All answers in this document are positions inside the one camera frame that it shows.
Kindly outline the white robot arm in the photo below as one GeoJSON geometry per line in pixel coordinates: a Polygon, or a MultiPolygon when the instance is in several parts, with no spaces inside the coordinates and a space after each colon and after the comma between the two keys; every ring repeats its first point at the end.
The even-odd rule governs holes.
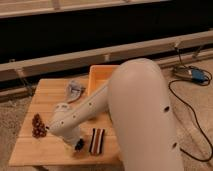
{"type": "Polygon", "coordinates": [[[184,171],[168,88],[159,65],[129,60],[74,108],[61,103],[49,131],[74,145],[79,125],[108,110],[125,171],[184,171]]]}

